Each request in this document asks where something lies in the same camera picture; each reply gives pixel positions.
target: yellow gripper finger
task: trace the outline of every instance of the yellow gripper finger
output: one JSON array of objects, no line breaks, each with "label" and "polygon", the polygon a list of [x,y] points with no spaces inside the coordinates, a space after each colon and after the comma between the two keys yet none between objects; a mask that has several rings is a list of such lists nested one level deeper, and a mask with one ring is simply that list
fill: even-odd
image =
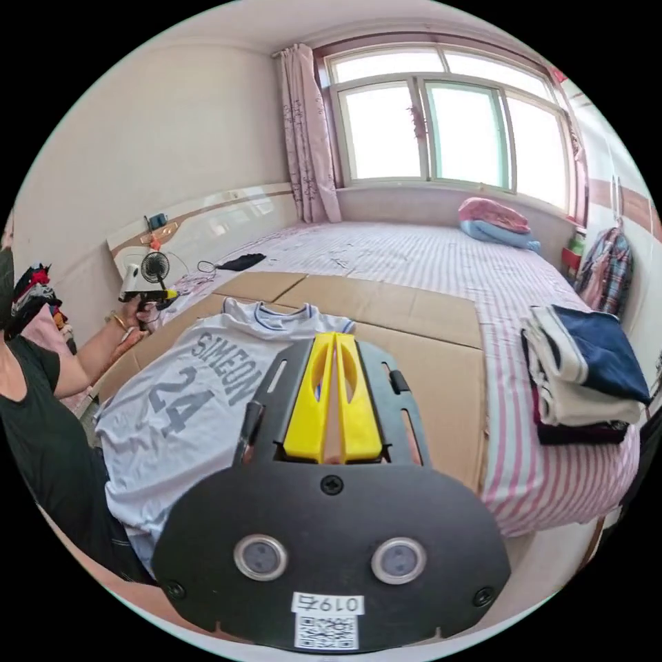
[{"label": "yellow gripper finger", "polygon": [[283,445],[285,454],[290,458],[300,458],[318,464],[324,461],[334,335],[320,333],[315,336],[312,344]]},{"label": "yellow gripper finger", "polygon": [[[374,418],[370,393],[365,383],[354,336],[336,334],[338,407],[341,431],[341,462],[370,461],[379,458],[381,437]],[[348,397],[347,383],[352,389]]]}]

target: window frame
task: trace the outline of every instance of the window frame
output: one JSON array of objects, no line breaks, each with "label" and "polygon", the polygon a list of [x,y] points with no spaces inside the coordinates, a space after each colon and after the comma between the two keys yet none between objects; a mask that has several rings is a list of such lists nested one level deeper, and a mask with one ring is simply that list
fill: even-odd
[{"label": "window frame", "polygon": [[[436,50],[440,60],[443,63],[445,71],[436,72],[402,72],[396,74],[381,74],[362,79],[354,79],[344,83],[334,81],[333,63],[342,61],[355,56],[357,53],[379,53],[388,51],[405,50]],[[548,91],[550,98],[543,97],[527,92],[520,88],[515,88],[504,83],[482,79],[463,74],[453,74],[449,71],[448,62],[444,52],[467,54],[488,59],[505,66],[528,73],[541,80]],[[585,164],[578,163],[574,158],[572,147],[571,131],[577,134],[575,122],[572,115],[568,112],[568,102],[558,84],[558,81],[550,74],[546,67],[533,62],[528,58],[505,49],[473,39],[464,39],[455,35],[442,35],[430,33],[390,33],[368,35],[334,44],[329,44],[317,48],[314,51],[317,64],[317,81],[322,91],[323,99],[328,113],[328,125],[332,144],[332,158],[334,161],[334,170],[336,175],[336,185],[338,188],[373,188],[383,185],[393,185],[400,183],[407,186],[424,186],[438,188],[452,188],[467,190],[468,192],[489,192],[506,200],[513,197],[529,203],[535,207],[543,208],[555,215],[563,216],[567,220],[584,225],[585,205],[579,194],[583,184],[585,188],[585,176],[581,171],[581,166]],[[346,92],[351,89],[367,87],[378,82],[389,81],[410,81],[413,80],[416,92],[412,95],[413,106],[421,113],[422,117],[430,118],[430,108],[427,94],[424,93],[426,82],[456,82],[476,85],[482,88],[488,88],[494,91],[499,106],[502,111],[503,124],[505,128],[506,140],[506,159],[508,160],[508,179],[510,187],[494,187],[487,184],[480,184],[464,180],[438,179],[433,177],[434,170],[434,133],[426,128],[425,145],[427,156],[425,163],[421,157],[421,177],[420,178],[380,178],[380,179],[352,179],[352,170],[350,160],[347,154],[347,143],[344,139],[345,128],[343,114],[340,108],[339,92]],[[544,200],[533,198],[522,193],[516,192],[516,148],[514,144],[514,132],[512,128],[512,118],[508,110],[508,96],[520,99],[526,103],[532,103],[543,110],[551,112],[559,126],[561,143],[565,157],[565,208],[558,208]],[[419,152],[422,154],[422,147],[419,144]]]}]

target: bed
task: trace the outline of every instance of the bed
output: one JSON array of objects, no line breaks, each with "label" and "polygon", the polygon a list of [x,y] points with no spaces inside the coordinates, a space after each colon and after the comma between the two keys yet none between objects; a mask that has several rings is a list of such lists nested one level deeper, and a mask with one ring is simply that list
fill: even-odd
[{"label": "bed", "polygon": [[[175,236],[163,251],[188,262],[191,246],[181,244],[185,254],[177,255]],[[537,254],[475,241],[453,227],[364,222],[283,223],[276,232],[227,248],[218,242],[213,259],[260,252],[266,258],[251,270],[382,281],[474,302],[487,374],[489,446],[482,499],[504,536],[589,523],[613,510],[626,493],[639,463],[635,427],[616,447],[543,447],[538,442],[519,339],[521,317],[534,304],[587,308]],[[210,256],[214,247],[204,250]],[[162,312],[156,328],[235,276],[194,269],[181,275],[168,285],[183,296]]]}]

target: qr code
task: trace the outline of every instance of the qr code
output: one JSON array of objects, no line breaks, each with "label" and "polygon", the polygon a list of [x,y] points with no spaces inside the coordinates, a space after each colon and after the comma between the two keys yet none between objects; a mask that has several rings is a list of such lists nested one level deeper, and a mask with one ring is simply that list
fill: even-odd
[{"label": "qr code", "polygon": [[357,650],[359,648],[356,616],[301,616],[297,614],[297,648],[309,650]]}]

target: pink floral curtain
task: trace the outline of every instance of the pink floral curtain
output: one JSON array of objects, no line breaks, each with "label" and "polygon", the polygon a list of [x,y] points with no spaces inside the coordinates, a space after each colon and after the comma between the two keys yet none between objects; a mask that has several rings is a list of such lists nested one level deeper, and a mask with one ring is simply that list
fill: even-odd
[{"label": "pink floral curtain", "polygon": [[295,44],[281,53],[285,144],[294,202],[306,223],[341,220],[331,145],[312,51]]}]

